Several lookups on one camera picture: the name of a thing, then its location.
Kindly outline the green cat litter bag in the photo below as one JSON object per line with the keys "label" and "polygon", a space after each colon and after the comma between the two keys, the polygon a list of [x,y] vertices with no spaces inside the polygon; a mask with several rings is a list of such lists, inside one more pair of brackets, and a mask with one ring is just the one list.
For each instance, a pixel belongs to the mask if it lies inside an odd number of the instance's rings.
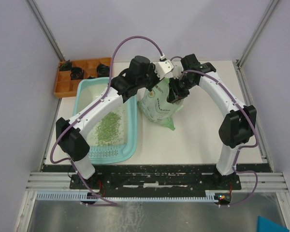
{"label": "green cat litter bag", "polygon": [[143,98],[137,105],[143,115],[151,122],[175,130],[172,115],[183,107],[184,100],[167,102],[170,79],[163,79],[151,91],[145,89]]}

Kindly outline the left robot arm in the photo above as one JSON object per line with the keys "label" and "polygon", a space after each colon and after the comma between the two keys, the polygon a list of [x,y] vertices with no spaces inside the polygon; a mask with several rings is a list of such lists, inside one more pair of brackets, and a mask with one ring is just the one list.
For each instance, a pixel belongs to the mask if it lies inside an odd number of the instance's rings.
{"label": "left robot arm", "polygon": [[95,168],[89,158],[87,135],[108,113],[135,96],[138,90],[151,90],[157,85],[172,70],[170,65],[163,68],[164,64],[167,61],[152,63],[146,57],[135,56],[128,68],[111,79],[99,98],[70,119],[61,117],[57,120],[57,145],[68,155],[86,188],[91,189],[97,184]]}

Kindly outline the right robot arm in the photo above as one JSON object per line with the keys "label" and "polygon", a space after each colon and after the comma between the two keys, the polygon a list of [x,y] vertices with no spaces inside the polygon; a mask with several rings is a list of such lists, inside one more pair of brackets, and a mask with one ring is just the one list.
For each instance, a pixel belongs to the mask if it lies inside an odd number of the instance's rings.
{"label": "right robot arm", "polygon": [[219,108],[224,117],[218,130],[223,145],[212,183],[223,189],[230,183],[229,176],[236,172],[239,151],[251,147],[248,142],[256,133],[257,110],[230,92],[210,62],[200,63],[194,54],[181,58],[180,62],[180,65],[174,65],[167,101],[175,103],[188,97],[193,87],[200,87]]}

